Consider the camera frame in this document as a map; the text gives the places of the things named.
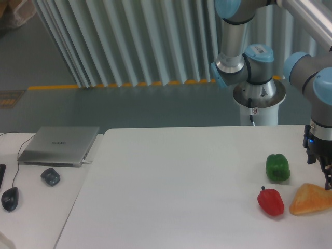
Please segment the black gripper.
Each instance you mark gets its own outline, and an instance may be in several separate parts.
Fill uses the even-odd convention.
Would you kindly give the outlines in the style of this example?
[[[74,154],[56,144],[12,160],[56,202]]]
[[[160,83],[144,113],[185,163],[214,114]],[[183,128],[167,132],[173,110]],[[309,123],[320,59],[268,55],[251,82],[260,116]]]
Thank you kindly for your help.
[[[325,190],[331,190],[331,141],[322,140],[314,136],[305,125],[303,135],[303,147],[307,153],[307,164],[313,164],[319,160],[321,170],[325,176]]]

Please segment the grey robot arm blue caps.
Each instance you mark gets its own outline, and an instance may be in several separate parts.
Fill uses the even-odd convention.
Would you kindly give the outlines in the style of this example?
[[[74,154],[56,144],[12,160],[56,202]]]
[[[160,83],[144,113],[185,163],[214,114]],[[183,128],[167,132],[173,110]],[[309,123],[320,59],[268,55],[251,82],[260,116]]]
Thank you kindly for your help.
[[[211,64],[216,82],[235,85],[234,100],[242,107],[243,122],[276,124],[285,87],[273,80],[272,49],[264,44],[244,46],[247,25],[256,10],[272,1],[215,1],[224,24],[221,51]],[[286,9],[326,50],[313,57],[292,54],[284,63],[283,75],[311,103],[311,121],[305,126],[303,146],[308,164],[319,162],[325,189],[331,189],[331,11],[318,1],[275,1]]]

